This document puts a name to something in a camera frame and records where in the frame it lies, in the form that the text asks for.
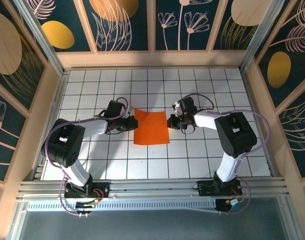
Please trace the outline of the orange paper sheet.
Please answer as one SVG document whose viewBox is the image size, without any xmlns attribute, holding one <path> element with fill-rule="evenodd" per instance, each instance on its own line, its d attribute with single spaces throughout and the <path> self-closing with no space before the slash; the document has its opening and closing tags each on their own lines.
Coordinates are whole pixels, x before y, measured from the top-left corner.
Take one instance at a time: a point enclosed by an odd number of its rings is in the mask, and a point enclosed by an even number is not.
<svg viewBox="0 0 305 240">
<path fill-rule="evenodd" d="M 170 143 L 165 111 L 147 112 L 134 110 L 138 128 L 134 130 L 133 143 L 140 146 L 164 145 Z"/>
</svg>

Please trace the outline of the white grid mat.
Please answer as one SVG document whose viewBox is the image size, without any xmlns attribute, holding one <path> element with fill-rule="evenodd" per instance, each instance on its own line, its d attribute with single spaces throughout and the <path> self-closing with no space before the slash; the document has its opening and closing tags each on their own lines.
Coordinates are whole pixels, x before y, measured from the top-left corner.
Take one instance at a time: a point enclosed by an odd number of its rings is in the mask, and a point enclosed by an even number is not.
<svg viewBox="0 0 305 240">
<path fill-rule="evenodd" d="M 72 70 L 57 118 L 87 119 L 117 98 L 169 116 L 172 105 L 186 95 L 200 109 L 251 109 L 237 68 Z M 132 132 L 92 136 L 81 145 L 80 162 L 95 180 L 209 178 L 220 166 L 224 152 L 215 130 L 170 129 L 169 139 L 168 144 L 143 146 L 134 144 Z"/>
</svg>

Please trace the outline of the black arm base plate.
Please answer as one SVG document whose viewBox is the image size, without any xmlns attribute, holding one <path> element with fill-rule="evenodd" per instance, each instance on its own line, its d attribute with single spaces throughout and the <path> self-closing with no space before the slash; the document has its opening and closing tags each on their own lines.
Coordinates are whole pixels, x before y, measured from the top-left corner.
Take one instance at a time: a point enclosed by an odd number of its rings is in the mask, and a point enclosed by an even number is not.
<svg viewBox="0 0 305 240">
<path fill-rule="evenodd" d="M 110 191 L 110 184 L 108 182 L 91 182 L 87 183 L 85 186 L 66 183 L 64 186 L 64 197 L 66 199 L 97 198 L 97 193 L 99 193 L 101 197 L 107 198 Z"/>
<path fill-rule="evenodd" d="M 241 183 L 237 179 L 224 183 L 217 180 L 200 180 L 192 186 L 192 189 L 197 191 L 200 197 L 228 197 L 243 194 Z"/>
</svg>

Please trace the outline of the long aluminium mounting rail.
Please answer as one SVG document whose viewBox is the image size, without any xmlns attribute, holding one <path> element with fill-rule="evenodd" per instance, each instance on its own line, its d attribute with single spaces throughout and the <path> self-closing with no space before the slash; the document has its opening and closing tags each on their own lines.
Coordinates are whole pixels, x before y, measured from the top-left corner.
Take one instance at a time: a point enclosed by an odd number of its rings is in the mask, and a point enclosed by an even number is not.
<svg viewBox="0 0 305 240">
<path fill-rule="evenodd" d="M 229 198 L 242 196 L 244 199 L 288 197 L 290 195 L 282 177 L 238 178 L 242 195 L 207 196 L 208 198 Z M 197 181 L 211 181 L 210 178 L 144 179 L 144 180 L 95 180 L 94 183 L 109 183 L 106 200 L 177 200 L 201 197 L 193 185 Z"/>
</svg>

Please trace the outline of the aluminium side rail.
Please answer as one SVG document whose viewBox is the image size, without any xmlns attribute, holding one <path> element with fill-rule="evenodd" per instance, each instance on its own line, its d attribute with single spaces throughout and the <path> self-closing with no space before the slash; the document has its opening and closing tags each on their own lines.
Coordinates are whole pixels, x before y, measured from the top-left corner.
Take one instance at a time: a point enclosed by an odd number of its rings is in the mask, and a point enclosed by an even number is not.
<svg viewBox="0 0 305 240">
<path fill-rule="evenodd" d="M 62 77 L 59 79 L 57 83 L 56 90 L 54 92 L 54 96 L 52 99 L 52 103 L 50 105 L 50 110 L 45 122 L 45 126 L 43 129 L 43 133 L 41 136 L 40 144 L 38 146 L 37 155 L 33 164 L 33 169 L 31 172 L 31 179 L 33 181 L 40 181 L 42 178 L 42 172 L 45 165 L 45 157 L 41 154 L 41 148 L 52 129 L 55 121 L 58 119 L 58 114 L 61 106 L 61 102 L 63 99 L 63 95 L 66 89 L 66 84 L 69 78 L 70 71 L 64 71 Z"/>
<path fill-rule="evenodd" d="M 248 76 L 242 70 L 240 71 L 240 74 L 241 74 L 242 80 L 244 82 L 245 91 L 246 91 L 247 97 L 248 97 L 249 102 L 250 102 L 251 110 L 259 114 L 260 110 L 259 110 L 259 107 L 257 105 L 255 94 L 254 94 L 254 91 L 252 90 L 252 87 L 251 87 L 250 81 L 248 79 Z M 254 117 L 254 122 L 255 122 L 255 125 L 256 125 L 256 129 L 258 131 L 258 138 L 260 139 L 260 143 L 263 144 L 264 141 L 266 140 L 267 136 L 268 136 L 267 125 L 266 125 L 265 121 L 257 115 Z M 272 159 L 272 157 L 269 153 L 267 143 L 265 143 L 264 146 L 261 147 L 261 149 L 263 150 L 263 153 L 264 153 L 264 156 L 265 156 L 265 159 L 266 159 L 269 171 L 270 171 L 270 175 L 272 177 L 279 177 L 280 173 L 278 171 L 276 163 L 274 162 L 274 160 Z"/>
</svg>

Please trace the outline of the aluminium corner post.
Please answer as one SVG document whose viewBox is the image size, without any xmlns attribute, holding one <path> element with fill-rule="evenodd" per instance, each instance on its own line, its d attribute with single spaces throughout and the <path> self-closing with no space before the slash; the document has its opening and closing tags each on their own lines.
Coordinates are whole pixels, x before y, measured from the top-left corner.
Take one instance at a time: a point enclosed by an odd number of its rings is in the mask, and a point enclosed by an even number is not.
<svg viewBox="0 0 305 240">
<path fill-rule="evenodd" d="M 51 62 L 51 65 L 54 67 L 58 75 L 62 77 L 64 75 L 65 68 L 62 66 L 54 48 L 51 46 L 46 34 L 42 30 L 39 21 L 32 13 L 29 4 L 26 0 L 13 0 L 13 2 L 22 14 L 23 19 L 28 24 L 29 29 L 35 34 L 36 40 L 40 44 L 42 50 L 45 52 L 46 56 Z"/>
<path fill-rule="evenodd" d="M 285 5 L 285 1 L 286 0 L 271 0 L 267 10 L 264 12 L 261 22 L 250 40 L 248 47 L 246 48 L 245 54 L 238 67 L 241 74 L 247 70 L 247 67 L 251 63 L 260 45 L 269 35 L 269 31 L 276 21 L 277 16 L 283 12 L 282 8 Z"/>
</svg>

